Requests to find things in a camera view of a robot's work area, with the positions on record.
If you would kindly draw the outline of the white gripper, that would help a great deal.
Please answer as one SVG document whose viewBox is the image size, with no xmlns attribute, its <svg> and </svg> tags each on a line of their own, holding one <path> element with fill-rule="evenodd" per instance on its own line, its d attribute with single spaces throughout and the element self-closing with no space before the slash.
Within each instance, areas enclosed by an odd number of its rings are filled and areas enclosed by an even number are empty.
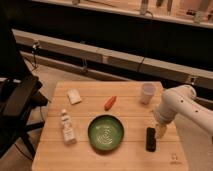
<svg viewBox="0 0 213 171">
<path fill-rule="evenodd" d="M 154 118 L 159 123 L 155 126 L 155 138 L 161 139 L 166 133 L 166 125 L 174 120 L 175 112 L 165 106 L 158 106 L 154 110 Z"/>
</svg>

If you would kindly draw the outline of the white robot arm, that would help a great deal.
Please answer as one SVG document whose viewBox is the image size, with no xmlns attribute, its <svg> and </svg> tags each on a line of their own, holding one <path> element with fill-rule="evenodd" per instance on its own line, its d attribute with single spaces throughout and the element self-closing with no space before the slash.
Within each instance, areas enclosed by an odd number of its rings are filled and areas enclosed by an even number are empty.
<svg viewBox="0 0 213 171">
<path fill-rule="evenodd" d="M 195 102 L 195 89 L 190 85 L 181 85 L 166 89 L 161 102 L 154 110 L 156 120 L 156 139 L 161 139 L 177 114 L 181 114 L 213 135 L 213 111 Z"/>
</svg>

